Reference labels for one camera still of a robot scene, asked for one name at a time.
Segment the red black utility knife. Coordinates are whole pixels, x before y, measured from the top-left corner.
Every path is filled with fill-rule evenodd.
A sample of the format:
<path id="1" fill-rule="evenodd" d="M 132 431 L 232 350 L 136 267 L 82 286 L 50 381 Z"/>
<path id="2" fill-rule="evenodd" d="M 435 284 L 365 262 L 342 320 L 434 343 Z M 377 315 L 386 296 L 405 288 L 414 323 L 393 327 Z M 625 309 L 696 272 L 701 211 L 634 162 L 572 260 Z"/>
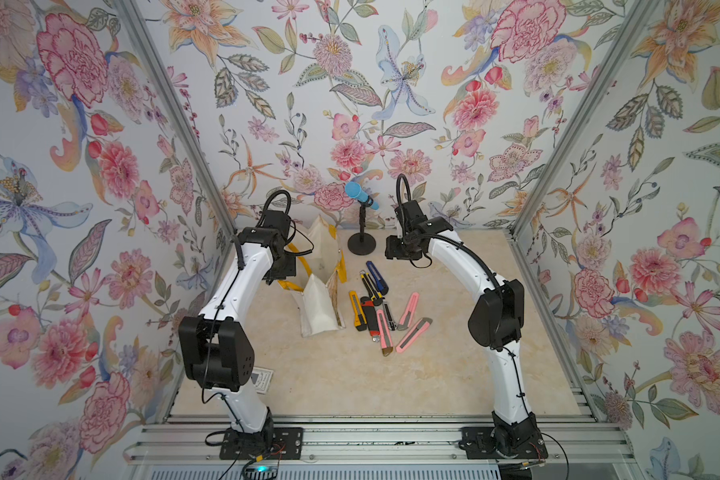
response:
<path id="1" fill-rule="evenodd" d="M 367 330 L 374 342 L 378 342 L 380 339 L 380 331 L 377 321 L 377 313 L 372 300 L 363 296 L 360 298 L 361 311 L 365 319 Z"/>

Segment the grey small utility knife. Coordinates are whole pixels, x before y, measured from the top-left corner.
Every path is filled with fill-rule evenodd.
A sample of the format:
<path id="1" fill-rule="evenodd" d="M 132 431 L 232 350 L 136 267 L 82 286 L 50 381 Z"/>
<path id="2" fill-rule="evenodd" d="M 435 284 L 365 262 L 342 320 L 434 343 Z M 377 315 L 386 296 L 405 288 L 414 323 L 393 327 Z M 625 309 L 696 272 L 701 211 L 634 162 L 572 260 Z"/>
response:
<path id="1" fill-rule="evenodd" d="M 384 302 L 384 303 L 383 303 L 383 311 L 384 311 L 384 313 L 385 313 L 385 317 L 386 317 L 386 320 L 387 320 L 387 324 L 388 324 L 389 329 L 390 329 L 391 331 L 396 331 L 396 330 L 397 330 L 397 326 L 396 326 L 396 323 L 394 322 L 394 318 L 393 318 L 393 316 L 392 316 L 392 314 L 391 314 L 391 310 L 390 310 L 390 307 L 389 307 L 389 305 L 388 305 L 387 302 Z"/>

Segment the white canvas pouch yellow handles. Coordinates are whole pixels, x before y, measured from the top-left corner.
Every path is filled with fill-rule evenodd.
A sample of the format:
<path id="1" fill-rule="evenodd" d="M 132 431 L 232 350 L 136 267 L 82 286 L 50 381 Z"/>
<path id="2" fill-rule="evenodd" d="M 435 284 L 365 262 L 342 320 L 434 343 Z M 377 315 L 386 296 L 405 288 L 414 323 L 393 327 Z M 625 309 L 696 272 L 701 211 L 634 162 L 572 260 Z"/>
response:
<path id="1" fill-rule="evenodd" d="M 279 281 L 296 302 L 304 338 L 346 327 L 338 298 L 339 285 L 346 281 L 344 255 L 335 226 L 320 216 L 305 233 L 297 232 L 286 246 L 289 254 L 309 249 L 309 254 L 295 257 L 295 277 Z"/>

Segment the blue utility knife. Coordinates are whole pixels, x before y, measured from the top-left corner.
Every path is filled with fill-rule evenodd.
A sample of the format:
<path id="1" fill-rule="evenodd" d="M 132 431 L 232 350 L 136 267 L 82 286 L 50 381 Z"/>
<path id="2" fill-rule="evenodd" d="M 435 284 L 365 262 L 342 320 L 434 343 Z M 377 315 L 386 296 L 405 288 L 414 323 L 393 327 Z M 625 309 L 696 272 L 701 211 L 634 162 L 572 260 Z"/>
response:
<path id="1" fill-rule="evenodd" d="M 380 271 L 372 261 L 366 262 L 368 273 L 370 274 L 376 290 L 381 296 L 386 296 L 389 292 L 389 286 L 381 275 Z"/>

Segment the blue microphone on black stand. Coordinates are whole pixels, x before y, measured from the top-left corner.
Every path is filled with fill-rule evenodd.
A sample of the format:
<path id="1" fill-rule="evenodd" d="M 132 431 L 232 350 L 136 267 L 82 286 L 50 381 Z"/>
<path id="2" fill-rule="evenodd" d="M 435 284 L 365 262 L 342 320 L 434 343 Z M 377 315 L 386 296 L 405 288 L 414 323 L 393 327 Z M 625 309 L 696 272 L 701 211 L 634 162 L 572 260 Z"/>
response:
<path id="1" fill-rule="evenodd" d="M 347 196 L 355 200 L 359 206 L 359 230 L 349 237 L 347 247 L 354 255 L 369 255 L 376 248 L 376 240 L 371 234 L 366 232 L 366 214 L 368 209 L 377 210 L 379 205 L 357 182 L 348 182 L 345 185 L 345 192 Z"/>

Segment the pink utility knife right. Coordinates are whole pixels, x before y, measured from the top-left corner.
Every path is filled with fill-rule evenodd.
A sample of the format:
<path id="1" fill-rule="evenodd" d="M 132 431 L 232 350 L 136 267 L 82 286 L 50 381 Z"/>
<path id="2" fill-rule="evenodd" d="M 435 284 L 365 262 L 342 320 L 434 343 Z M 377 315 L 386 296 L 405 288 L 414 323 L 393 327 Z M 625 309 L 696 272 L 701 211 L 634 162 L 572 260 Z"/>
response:
<path id="1" fill-rule="evenodd" d="M 433 320 L 429 317 L 421 318 L 414 327 L 412 327 L 397 344 L 395 351 L 399 354 L 404 353 L 424 332 L 432 325 Z"/>

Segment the aluminium front rail frame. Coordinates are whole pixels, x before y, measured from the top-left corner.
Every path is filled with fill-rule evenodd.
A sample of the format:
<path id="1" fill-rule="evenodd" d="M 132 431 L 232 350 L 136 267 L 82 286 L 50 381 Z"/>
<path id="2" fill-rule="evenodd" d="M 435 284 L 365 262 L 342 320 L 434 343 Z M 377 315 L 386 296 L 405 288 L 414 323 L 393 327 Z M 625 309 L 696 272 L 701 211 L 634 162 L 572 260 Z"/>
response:
<path id="1" fill-rule="evenodd" d="M 277 416 L 268 453 L 223 444 L 221 415 L 172 415 L 124 451 L 133 478 L 641 479 L 626 436 L 586 415 L 542 416 L 528 453 L 488 448 L 486 416 Z"/>

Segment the pink utility knife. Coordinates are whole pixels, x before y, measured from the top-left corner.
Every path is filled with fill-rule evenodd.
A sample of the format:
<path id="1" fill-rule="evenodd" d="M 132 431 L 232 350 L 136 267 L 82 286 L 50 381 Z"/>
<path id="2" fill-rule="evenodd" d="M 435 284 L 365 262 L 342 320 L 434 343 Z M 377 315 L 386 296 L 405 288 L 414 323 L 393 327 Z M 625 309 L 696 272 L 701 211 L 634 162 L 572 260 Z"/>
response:
<path id="1" fill-rule="evenodd" d="M 404 309 L 404 312 L 397 324 L 399 331 L 404 331 L 411 327 L 411 325 L 414 321 L 415 312 L 416 312 L 416 308 L 418 306 L 419 298 L 420 298 L 420 295 L 418 292 L 413 292 L 410 295 L 408 302 L 406 304 L 406 307 Z"/>
<path id="2" fill-rule="evenodd" d="M 421 318 L 414 327 L 412 327 L 397 344 L 395 351 L 399 354 L 404 353 L 424 332 L 432 325 L 433 320 L 429 317 Z"/>
<path id="3" fill-rule="evenodd" d="M 377 324 L 380 332 L 379 342 L 381 346 L 381 352 L 384 357 L 388 357 L 394 351 L 394 345 L 392 342 L 391 330 L 389 328 L 387 316 L 383 308 L 379 308 L 377 310 Z"/>

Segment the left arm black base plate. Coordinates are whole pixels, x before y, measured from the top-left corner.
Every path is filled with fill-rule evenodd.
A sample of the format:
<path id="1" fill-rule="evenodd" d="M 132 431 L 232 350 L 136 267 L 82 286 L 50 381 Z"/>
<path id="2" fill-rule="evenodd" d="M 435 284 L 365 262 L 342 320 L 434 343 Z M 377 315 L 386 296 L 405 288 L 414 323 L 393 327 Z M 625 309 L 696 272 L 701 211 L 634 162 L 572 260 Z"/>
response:
<path id="1" fill-rule="evenodd" d="M 304 429 L 274 427 L 266 424 L 262 431 L 242 433 L 232 428 L 224 432 L 220 445 L 221 460 L 300 460 Z"/>

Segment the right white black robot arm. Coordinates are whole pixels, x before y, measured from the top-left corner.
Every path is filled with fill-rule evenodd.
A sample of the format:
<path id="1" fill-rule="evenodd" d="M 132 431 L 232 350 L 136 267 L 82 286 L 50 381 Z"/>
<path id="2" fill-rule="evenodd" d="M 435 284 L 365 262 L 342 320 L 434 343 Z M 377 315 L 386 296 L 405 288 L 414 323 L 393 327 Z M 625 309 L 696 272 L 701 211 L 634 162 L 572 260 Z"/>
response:
<path id="1" fill-rule="evenodd" d="M 487 351 L 494 381 L 490 446 L 505 458 L 518 458 L 526 452 L 538 455 L 543 438 L 527 398 L 520 362 L 523 284 L 496 274 L 446 220 L 427 218 L 417 202 L 400 200 L 395 215 L 398 233 L 387 238 L 385 256 L 410 262 L 435 259 L 474 300 L 467 328 Z"/>

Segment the pink utility knife left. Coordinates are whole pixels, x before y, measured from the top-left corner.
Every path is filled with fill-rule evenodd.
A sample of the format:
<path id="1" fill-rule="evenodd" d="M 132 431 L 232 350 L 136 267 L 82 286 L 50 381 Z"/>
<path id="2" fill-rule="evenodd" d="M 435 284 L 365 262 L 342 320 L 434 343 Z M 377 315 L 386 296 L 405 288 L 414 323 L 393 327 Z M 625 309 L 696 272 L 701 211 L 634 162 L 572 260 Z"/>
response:
<path id="1" fill-rule="evenodd" d="M 387 316 L 383 308 L 379 308 L 377 310 L 377 324 L 380 332 L 379 342 L 381 346 L 381 352 L 384 357 L 388 357 L 394 351 L 394 345 L 392 342 L 391 330 L 389 328 Z"/>

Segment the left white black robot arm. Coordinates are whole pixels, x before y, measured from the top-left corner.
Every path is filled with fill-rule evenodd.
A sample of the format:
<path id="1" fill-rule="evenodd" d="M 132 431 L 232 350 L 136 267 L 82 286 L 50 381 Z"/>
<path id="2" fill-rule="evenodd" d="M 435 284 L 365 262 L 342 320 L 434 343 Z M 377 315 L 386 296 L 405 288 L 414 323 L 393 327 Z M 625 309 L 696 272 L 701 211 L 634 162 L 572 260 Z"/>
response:
<path id="1" fill-rule="evenodd" d="M 186 377 L 201 388 L 201 400 L 218 399 L 229 412 L 232 428 L 254 434 L 271 414 L 251 376 L 255 352 L 244 322 L 259 287 L 296 273 L 286 246 L 292 221 L 284 211 L 266 210 L 253 227 L 232 238 L 234 260 L 207 304 L 184 317 L 178 329 Z"/>

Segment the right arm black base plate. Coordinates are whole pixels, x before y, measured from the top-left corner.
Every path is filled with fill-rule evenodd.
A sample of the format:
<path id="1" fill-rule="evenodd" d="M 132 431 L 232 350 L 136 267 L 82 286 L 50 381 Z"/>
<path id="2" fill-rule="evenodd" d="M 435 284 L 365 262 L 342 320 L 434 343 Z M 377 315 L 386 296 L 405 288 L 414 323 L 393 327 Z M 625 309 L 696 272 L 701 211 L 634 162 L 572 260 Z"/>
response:
<path id="1" fill-rule="evenodd" d="M 511 426 L 460 429 L 458 447 L 470 460 L 542 461 L 548 458 L 539 428 L 529 421 Z"/>

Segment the pink utility knife middle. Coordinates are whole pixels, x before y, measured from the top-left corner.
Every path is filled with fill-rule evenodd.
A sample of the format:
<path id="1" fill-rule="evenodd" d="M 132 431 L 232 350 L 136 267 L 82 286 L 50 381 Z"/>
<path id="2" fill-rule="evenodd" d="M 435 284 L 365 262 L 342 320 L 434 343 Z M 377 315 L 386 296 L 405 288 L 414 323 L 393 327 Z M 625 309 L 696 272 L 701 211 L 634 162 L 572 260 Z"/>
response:
<path id="1" fill-rule="evenodd" d="M 414 321 L 415 312 L 416 312 L 416 308 L 418 306 L 419 298 L 420 298 L 420 295 L 418 292 L 413 292 L 410 295 L 408 302 L 406 304 L 406 307 L 404 309 L 404 312 L 397 324 L 399 331 L 404 331 L 411 327 L 411 325 Z"/>

